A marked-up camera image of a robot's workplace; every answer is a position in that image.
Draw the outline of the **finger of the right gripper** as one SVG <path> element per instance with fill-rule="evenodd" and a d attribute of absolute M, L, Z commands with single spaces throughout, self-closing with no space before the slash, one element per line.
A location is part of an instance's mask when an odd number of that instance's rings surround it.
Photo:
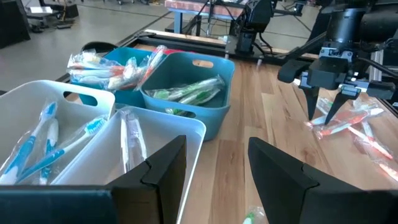
<path fill-rule="evenodd" d="M 326 116 L 325 124 L 328 124 L 337 111 L 348 101 L 348 100 L 356 100 L 361 93 L 360 88 L 342 86 L 340 91 L 335 96 L 333 104 Z"/>
<path fill-rule="evenodd" d="M 319 87 L 301 86 L 300 89 L 302 89 L 302 91 L 304 92 L 307 101 L 308 119 L 312 120 L 315 110 L 317 108 Z"/>

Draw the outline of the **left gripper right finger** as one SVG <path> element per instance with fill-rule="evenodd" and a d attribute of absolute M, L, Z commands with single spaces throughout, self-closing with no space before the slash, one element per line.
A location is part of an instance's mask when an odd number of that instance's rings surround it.
<path fill-rule="evenodd" d="M 269 223 L 397 224 L 396 190 L 361 190 L 257 137 L 248 157 Z"/>

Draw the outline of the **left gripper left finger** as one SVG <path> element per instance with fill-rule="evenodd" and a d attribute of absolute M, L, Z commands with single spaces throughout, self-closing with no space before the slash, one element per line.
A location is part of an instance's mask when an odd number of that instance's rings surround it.
<path fill-rule="evenodd" d="M 187 139 L 179 135 L 106 185 L 1 187 L 1 223 L 176 223 Z"/>

